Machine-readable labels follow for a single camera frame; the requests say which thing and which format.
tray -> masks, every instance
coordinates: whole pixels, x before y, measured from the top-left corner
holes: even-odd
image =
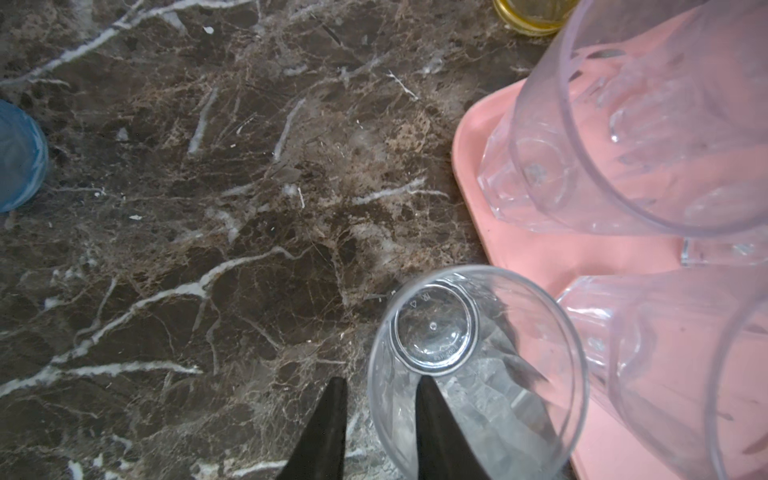
[[[453,138],[453,171],[492,265],[529,278],[557,298],[577,276],[658,273],[680,267],[677,237],[604,237],[533,233],[497,220],[476,180],[485,142],[513,108],[525,80],[473,105]],[[590,401],[571,457],[581,480],[679,480],[617,420]]]

blue object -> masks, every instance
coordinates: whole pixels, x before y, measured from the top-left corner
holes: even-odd
[[[0,212],[32,198],[47,169],[48,143],[38,123],[0,100]]]

brown marble surface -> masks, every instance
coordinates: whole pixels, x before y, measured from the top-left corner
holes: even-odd
[[[379,315],[485,262],[452,135],[545,46],[490,0],[5,0],[51,169],[0,225],[4,476],[272,478],[345,376],[346,477],[398,478]]]

